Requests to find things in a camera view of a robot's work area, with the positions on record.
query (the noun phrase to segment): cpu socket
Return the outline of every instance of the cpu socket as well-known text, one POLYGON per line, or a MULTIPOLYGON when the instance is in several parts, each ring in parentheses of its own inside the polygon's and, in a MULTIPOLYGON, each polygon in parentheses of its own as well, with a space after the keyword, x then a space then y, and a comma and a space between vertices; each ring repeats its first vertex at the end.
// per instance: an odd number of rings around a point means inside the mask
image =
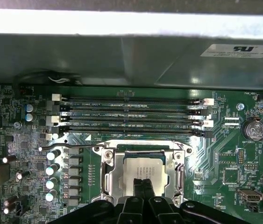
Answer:
POLYGON ((124 197, 133 196, 134 179, 150 179, 156 196, 183 202, 185 157, 192 147, 168 140, 108 140, 93 152, 101 156, 100 195, 116 205, 124 197))

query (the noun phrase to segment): white label sticker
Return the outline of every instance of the white label sticker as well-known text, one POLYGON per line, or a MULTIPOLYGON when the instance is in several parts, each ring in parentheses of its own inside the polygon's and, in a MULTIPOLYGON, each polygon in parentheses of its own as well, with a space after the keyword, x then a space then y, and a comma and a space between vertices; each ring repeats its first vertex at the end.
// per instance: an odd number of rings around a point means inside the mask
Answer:
POLYGON ((263 58, 263 45, 212 44, 201 57, 263 58))

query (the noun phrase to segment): metal panel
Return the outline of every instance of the metal panel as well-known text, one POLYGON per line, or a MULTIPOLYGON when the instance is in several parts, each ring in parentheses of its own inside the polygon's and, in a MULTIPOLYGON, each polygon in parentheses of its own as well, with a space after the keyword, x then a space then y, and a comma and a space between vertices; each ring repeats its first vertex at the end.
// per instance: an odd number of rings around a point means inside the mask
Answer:
POLYGON ((200 57, 214 43, 263 45, 263 16, 0 10, 0 82, 51 69, 84 85, 263 89, 263 58, 200 57))
POLYGON ((263 14, 263 0, 0 0, 0 8, 263 14))

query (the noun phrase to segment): black ram slot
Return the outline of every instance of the black ram slot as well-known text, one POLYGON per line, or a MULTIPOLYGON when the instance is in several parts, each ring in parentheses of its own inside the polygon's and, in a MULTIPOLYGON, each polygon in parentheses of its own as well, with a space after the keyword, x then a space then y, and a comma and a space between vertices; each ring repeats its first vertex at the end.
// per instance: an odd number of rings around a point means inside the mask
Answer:
POLYGON ((188 115, 196 115, 196 116, 207 116, 210 114, 208 109, 195 109, 195 110, 182 110, 182 111, 166 111, 159 109, 159 112, 149 111, 149 110, 65 110, 61 109, 61 112, 68 112, 67 116, 105 116, 110 117, 112 114, 121 117, 135 117, 135 116, 143 116, 143 115, 155 115, 155 116, 188 116, 188 115))
POLYGON ((78 130, 69 130, 68 133, 96 133, 99 132, 99 134, 122 134, 122 135, 144 135, 144 134, 149 134, 149 135, 163 135, 163 136, 174 136, 178 138, 178 136, 198 136, 198 137, 205 137, 205 138, 212 138, 212 133, 209 131, 201 131, 201 130, 195 130, 195 131, 190 131, 190 132, 168 132, 168 131, 145 131, 145 130, 137 130, 137 131, 111 131, 111 130, 88 130, 88 129, 78 129, 78 130))
POLYGON ((182 124, 182 125, 196 125, 202 126, 204 122, 202 120, 196 119, 148 119, 148 118, 125 118, 125 117, 115 117, 115 118, 104 118, 104 117, 65 117, 61 118, 63 122, 85 122, 85 121, 97 121, 97 122, 129 122, 129 123, 167 123, 167 124, 182 124))
POLYGON ((137 97, 116 97, 116 98, 102 98, 102 97, 74 97, 63 96, 64 102, 81 102, 81 101, 111 101, 112 103, 130 102, 140 104, 161 104, 161 105, 200 105, 204 101, 201 99, 171 99, 171 98, 137 98, 137 97))

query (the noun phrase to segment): screw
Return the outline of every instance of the screw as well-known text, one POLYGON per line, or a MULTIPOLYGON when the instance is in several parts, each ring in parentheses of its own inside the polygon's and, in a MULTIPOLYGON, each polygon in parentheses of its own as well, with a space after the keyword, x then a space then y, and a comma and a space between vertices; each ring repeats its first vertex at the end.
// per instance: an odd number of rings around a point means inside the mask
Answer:
POLYGON ((187 206, 188 208, 194 208, 194 207, 195 207, 195 205, 194 205, 193 203, 191 203, 191 202, 186 203, 186 206, 187 206))
POLYGON ((177 197, 175 197, 175 198, 173 198, 173 202, 175 203, 175 204, 179 204, 179 198, 177 198, 177 197))
POLYGON ((236 105, 236 108, 237 108, 238 111, 242 111, 244 109, 244 104, 243 103, 238 103, 236 105))
POLYGON ((154 201, 155 201, 155 202, 161 202, 162 199, 161 199, 160 197, 156 197, 156 198, 154 198, 154 201))
POLYGON ((15 122, 13 124, 14 128, 20 128, 21 127, 21 124, 19 122, 15 122))
POLYGON ((106 151, 104 157, 108 160, 112 159, 113 153, 111 151, 106 151))
POLYGON ((112 202, 112 198, 110 196, 105 196, 103 200, 106 200, 107 202, 112 202))
POLYGON ((175 157, 179 160, 181 158, 181 153, 175 153, 175 157))

